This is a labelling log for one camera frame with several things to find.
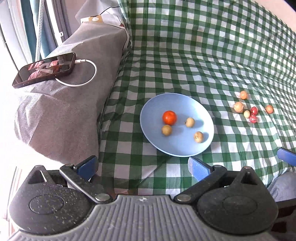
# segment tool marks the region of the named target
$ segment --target blue plate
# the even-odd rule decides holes
[[[172,126],[172,134],[164,136],[161,128],[163,113],[172,110],[178,120]],[[195,119],[195,125],[188,128],[188,117]],[[140,125],[148,141],[160,151],[172,156],[190,157],[202,153],[211,144],[214,136],[214,124],[207,110],[196,100],[181,94],[165,93],[157,95],[143,106]],[[193,135],[200,131],[204,134],[202,143],[194,141]]]

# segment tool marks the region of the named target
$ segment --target metal screw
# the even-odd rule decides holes
[[[110,199],[110,196],[107,193],[100,193],[96,195],[96,200],[100,202],[108,201]]]
[[[191,200],[191,197],[190,197],[189,195],[187,195],[187,194],[179,194],[179,195],[177,196],[177,200],[178,200],[179,202],[188,202],[188,201]]]

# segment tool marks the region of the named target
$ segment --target checkered tablecloth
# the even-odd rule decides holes
[[[116,193],[175,195],[196,182],[188,158],[162,153],[141,131],[143,105],[166,92],[191,96],[213,119],[213,142],[199,159],[228,170],[251,166],[266,185],[294,171],[276,152],[296,147],[295,32],[248,0],[132,0],[121,9],[133,49],[101,124],[103,184]],[[242,90],[246,107],[259,109],[256,124],[232,108]]]

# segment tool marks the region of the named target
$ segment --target orange fruit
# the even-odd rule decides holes
[[[269,114],[272,114],[274,112],[274,108],[269,104],[268,106],[266,106],[266,112]]]
[[[239,97],[245,100],[248,97],[248,93],[246,91],[241,91]]]
[[[163,113],[163,122],[167,125],[174,125],[177,121],[177,115],[175,112],[168,110]]]

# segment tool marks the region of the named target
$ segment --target white charging cable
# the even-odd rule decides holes
[[[78,84],[78,85],[67,84],[67,83],[62,82],[62,81],[60,81],[59,79],[55,78],[56,81],[59,82],[59,83],[61,83],[61,84],[63,84],[63,85],[69,86],[69,87],[79,87],[79,86],[83,86],[83,85],[86,85],[86,84],[88,84],[89,82],[91,82],[91,81],[94,79],[94,77],[96,76],[96,73],[97,73],[97,67],[96,67],[96,65],[95,65],[95,63],[94,63],[93,61],[90,61],[90,60],[88,60],[88,59],[76,59],[76,60],[75,60],[75,64],[79,64],[79,63],[82,63],[82,62],[89,62],[89,63],[91,63],[91,64],[94,66],[94,76],[93,76],[89,81],[87,81],[87,82],[85,82],[85,83],[83,83],[83,84]]]

